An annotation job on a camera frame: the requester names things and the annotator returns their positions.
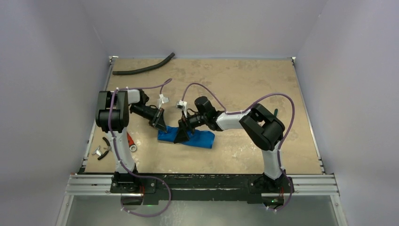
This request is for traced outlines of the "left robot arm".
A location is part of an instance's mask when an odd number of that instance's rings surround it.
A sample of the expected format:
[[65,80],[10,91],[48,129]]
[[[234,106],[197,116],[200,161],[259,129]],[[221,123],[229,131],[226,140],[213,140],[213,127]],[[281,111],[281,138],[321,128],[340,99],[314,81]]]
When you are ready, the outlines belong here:
[[115,91],[100,91],[96,107],[96,125],[106,133],[110,141],[116,169],[115,178],[124,177],[122,187],[128,192],[136,192],[140,188],[139,178],[153,176],[139,174],[136,162],[131,156],[128,145],[130,113],[137,114],[149,121],[149,125],[159,131],[166,132],[164,109],[155,105],[147,105],[149,97],[142,89],[122,89]]

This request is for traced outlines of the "blue cloth napkin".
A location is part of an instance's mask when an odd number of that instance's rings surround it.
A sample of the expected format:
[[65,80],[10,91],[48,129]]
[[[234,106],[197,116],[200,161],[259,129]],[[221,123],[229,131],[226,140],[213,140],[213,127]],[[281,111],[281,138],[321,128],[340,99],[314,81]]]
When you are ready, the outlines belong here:
[[[157,139],[159,141],[173,143],[177,136],[178,127],[167,126],[167,132],[158,131]],[[181,144],[199,148],[211,149],[215,140],[215,134],[208,130],[195,130],[194,134],[188,133],[189,140],[184,141]]]

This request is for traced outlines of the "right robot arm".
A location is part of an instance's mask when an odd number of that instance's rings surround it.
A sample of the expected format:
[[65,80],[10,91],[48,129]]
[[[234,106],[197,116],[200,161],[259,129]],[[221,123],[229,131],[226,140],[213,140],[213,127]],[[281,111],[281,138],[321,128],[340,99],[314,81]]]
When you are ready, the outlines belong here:
[[213,131],[243,129],[252,142],[261,149],[265,176],[265,188],[271,192],[282,187],[283,168],[279,157],[278,146],[282,143],[284,124],[261,104],[255,104],[249,110],[229,114],[216,110],[210,100],[201,96],[194,101],[197,112],[193,115],[183,110],[178,121],[174,143],[184,143],[194,137],[197,127],[206,125]]

